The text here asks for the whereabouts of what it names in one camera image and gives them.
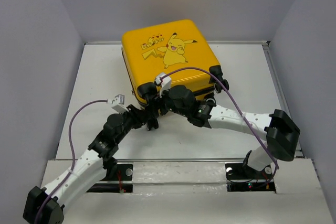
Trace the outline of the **yellow hard-shell suitcase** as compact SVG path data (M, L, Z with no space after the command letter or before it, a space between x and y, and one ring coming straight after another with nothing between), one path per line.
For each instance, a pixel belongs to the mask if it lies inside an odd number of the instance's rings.
M121 45L132 92L141 108L151 105L151 98L159 93L154 80L162 72L171 77L171 88L185 86L198 101L216 104L214 94L229 89L217 57L189 19L128 31Z

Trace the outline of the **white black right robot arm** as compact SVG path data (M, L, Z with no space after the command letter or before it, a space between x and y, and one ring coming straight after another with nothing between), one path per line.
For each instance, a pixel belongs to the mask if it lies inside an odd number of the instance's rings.
M193 92L178 85L159 92L161 112L179 114L197 127L225 129L254 136L260 146L246 154L241 171L253 178L277 161L291 162L296 155L300 129L283 110L271 114L234 111L208 101L198 101Z

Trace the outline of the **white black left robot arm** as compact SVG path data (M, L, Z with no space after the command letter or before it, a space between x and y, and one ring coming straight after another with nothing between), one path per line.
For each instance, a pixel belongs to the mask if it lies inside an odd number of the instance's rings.
M102 130L71 166L43 188L28 193L23 218L28 223L62 223L71 205L98 181L111 179L117 170L113 157L119 143L132 130L154 124L159 110L154 105L138 109L133 105L107 117Z

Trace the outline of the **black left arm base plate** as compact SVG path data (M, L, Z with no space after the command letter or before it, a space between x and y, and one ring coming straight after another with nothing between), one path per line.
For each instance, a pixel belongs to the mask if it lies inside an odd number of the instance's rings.
M133 164L118 163L105 177L91 186L88 193L132 193Z

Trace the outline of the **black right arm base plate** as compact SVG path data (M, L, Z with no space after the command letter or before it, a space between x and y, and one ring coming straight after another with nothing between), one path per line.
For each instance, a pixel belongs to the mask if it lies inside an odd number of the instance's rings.
M270 165L257 171L247 165L249 151L241 163L226 163L226 181L228 192L276 192L274 173Z

